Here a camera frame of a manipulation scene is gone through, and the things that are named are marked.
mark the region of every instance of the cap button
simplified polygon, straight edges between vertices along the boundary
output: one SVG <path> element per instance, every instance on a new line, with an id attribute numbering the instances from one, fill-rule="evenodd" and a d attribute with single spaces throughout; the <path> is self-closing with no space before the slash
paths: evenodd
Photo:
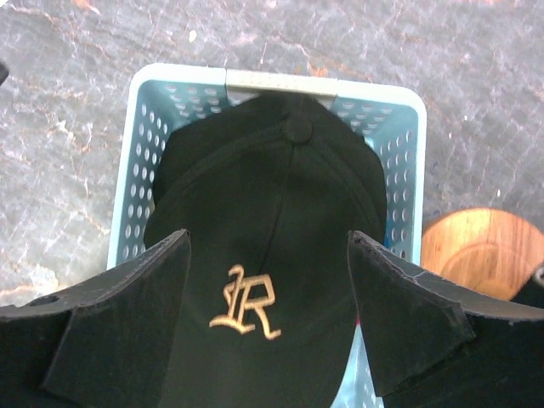
<path id="1" fill-rule="evenodd" d="M 307 118 L 297 114 L 291 114 L 283 122 L 282 130 L 287 140 L 296 145 L 301 145 L 311 139 L 314 129 L 312 122 Z"/>

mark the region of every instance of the gray marble floor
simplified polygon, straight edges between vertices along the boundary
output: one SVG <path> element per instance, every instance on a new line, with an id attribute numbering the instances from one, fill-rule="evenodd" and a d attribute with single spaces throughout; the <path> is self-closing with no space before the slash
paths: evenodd
<path id="1" fill-rule="evenodd" d="M 425 220 L 491 206 L 542 229 L 542 38 L 540 0 L 9 1 L 0 304 L 105 268 L 128 84 L 157 61 L 411 88 L 428 109 Z"/>

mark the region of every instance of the gold embroidered logo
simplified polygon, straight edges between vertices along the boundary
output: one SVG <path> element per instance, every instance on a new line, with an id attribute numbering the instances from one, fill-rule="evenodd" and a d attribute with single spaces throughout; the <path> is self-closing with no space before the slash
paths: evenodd
<path id="1" fill-rule="evenodd" d="M 269 340 L 273 340 L 281 334 L 281 330 L 270 331 L 269 318 L 264 311 L 264 308 L 274 304 L 275 294 L 272 287 L 272 280 L 269 275 L 251 276 L 244 278 L 244 268 L 241 265 L 235 265 L 230 268 L 229 276 L 237 275 L 234 282 L 230 282 L 223 289 L 223 296 L 229 305 L 227 314 L 221 314 L 214 317 L 210 321 L 210 327 L 213 326 L 228 326 L 237 330 L 240 334 L 246 334 L 255 330 L 255 325 L 245 325 L 244 315 L 248 310 L 254 310 L 258 318 L 263 324 L 264 336 Z M 266 296 L 248 299 L 249 292 L 252 287 L 264 285 Z M 241 292 L 240 308 L 235 319 L 235 309 L 238 297 Z"/>

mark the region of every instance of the wood grain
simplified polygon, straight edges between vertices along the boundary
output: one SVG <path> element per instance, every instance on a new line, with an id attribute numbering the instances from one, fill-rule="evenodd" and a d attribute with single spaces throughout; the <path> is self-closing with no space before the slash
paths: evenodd
<path id="1" fill-rule="evenodd" d="M 429 225 L 422 267 L 494 298 L 510 300 L 544 260 L 544 235 L 510 212 L 474 208 Z"/>

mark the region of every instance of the light blue plastic basket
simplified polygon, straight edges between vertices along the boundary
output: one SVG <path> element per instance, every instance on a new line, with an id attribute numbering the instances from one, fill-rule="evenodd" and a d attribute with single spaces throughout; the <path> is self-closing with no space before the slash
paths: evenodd
<path id="1" fill-rule="evenodd" d="M 133 78 L 111 226 L 108 268 L 145 250 L 152 183 L 173 129 L 218 113 L 264 89 L 312 94 L 380 156 L 386 175 L 386 245 L 419 264 L 427 112 L 406 88 L 331 78 L 153 64 Z M 378 408 L 359 327 L 332 408 Z"/>

